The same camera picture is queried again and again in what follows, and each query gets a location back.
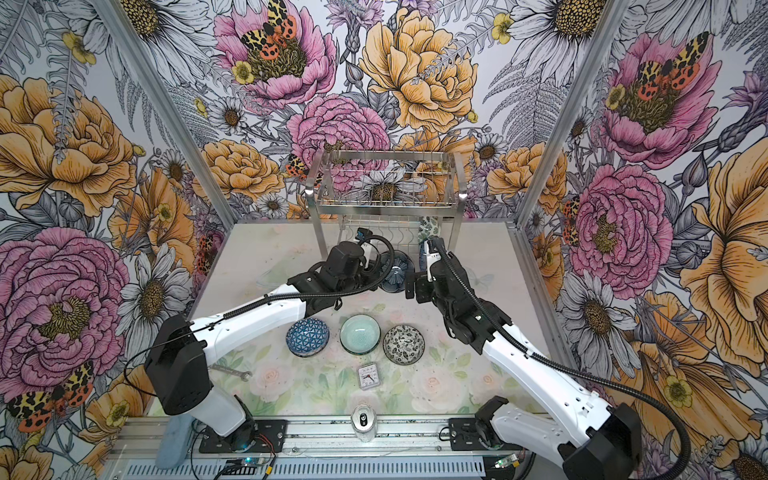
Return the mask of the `blue triangle pattern bowl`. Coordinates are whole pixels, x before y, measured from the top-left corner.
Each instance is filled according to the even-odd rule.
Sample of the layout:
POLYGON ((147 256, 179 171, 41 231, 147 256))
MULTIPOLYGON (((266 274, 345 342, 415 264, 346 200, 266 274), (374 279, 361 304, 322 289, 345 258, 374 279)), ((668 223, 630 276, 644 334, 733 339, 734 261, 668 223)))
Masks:
POLYGON ((317 318, 306 318, 294 323, 286 333, 289 351, 300 358, 320 353, 330 340, 328 325, 317 318))

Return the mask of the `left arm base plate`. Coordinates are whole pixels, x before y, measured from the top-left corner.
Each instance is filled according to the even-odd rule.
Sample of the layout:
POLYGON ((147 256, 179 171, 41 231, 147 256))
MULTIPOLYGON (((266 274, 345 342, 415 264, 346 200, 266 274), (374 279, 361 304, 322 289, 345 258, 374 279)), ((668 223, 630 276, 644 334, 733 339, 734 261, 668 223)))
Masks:
POLYGON ((211 427, 203 430, 199 452, 203 454, 281 453, 286 439, 287 420, 250 419, 228 436, 211 427))

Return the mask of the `dark navy fan pattern bowl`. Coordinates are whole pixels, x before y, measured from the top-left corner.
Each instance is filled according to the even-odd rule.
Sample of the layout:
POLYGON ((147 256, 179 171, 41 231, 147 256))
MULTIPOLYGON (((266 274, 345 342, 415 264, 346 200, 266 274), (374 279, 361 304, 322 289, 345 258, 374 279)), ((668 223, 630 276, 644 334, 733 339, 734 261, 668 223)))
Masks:
POLYGON ((400 293, 406 289, 406 279, 409 272, 414 272, 415 267, 412 259, 403 251, 394 251, 394 262, 386 278, 379 285, 379 288, 386 293, 400 293))

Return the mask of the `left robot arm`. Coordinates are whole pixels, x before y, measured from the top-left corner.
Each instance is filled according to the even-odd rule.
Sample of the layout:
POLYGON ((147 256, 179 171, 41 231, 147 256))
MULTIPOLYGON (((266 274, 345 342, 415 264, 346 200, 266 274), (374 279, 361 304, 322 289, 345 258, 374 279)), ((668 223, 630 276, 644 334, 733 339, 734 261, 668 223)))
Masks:
POLYGON ((325 260, 273 291, 233 310, 167 320, 144 363, 156 398, 168 415, 189 414, 221 437, 248 430, 251 415, 233 395, 214 386, 209 368, 231 351, 278 327, 293 324, 342 299, 376 289, 394 264, 395 249, 364 230, 334 246, 325 260))

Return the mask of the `green leaf pattern bowl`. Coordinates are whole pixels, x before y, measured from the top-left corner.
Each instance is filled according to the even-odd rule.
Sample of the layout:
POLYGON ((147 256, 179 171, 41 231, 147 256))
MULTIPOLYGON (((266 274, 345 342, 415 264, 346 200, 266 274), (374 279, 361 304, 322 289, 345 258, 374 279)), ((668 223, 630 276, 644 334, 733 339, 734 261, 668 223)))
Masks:
POLYGON ((440 219, 435 216, 422 216, 419 218, 418 242, 423 243, 432 236, 440 236, 440 219))

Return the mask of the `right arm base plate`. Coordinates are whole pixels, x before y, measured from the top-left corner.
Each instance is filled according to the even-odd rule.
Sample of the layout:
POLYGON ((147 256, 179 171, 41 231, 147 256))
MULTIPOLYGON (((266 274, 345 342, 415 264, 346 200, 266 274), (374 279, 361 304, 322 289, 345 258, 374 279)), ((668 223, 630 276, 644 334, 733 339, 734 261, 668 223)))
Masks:
POLYGON ((511 450, 487 423, 474 417, 453 417, 448 420, 448 442, 452 451, 511 450))

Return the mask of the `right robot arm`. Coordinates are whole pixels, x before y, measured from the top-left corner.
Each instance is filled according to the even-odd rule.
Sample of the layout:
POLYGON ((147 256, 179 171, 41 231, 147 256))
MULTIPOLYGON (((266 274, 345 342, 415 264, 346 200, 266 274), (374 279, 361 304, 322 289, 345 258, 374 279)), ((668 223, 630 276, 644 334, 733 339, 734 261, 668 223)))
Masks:
POLYGON ((407 281, 407 297, 437 308, 451 337, 513 377, 548 414, 489 400, 478 412, 483 430, 560 466, 569 479, 629 478, 642 453, 638 416, 611 406, 542 356, 503 310, 475 294, 441 238, 428 238, 424 253, 426 268, 407 281))

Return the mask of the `blue floral bowl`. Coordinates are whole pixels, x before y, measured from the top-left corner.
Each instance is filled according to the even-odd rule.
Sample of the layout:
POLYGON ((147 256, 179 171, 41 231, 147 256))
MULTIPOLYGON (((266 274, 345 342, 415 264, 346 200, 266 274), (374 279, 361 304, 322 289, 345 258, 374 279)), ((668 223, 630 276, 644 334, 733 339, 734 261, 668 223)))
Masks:
POLYGON ((419 243, 419 255, 418 255, 418 266, 420 271, 426 271, 427 270, 427 242, 420 242, 419 243))

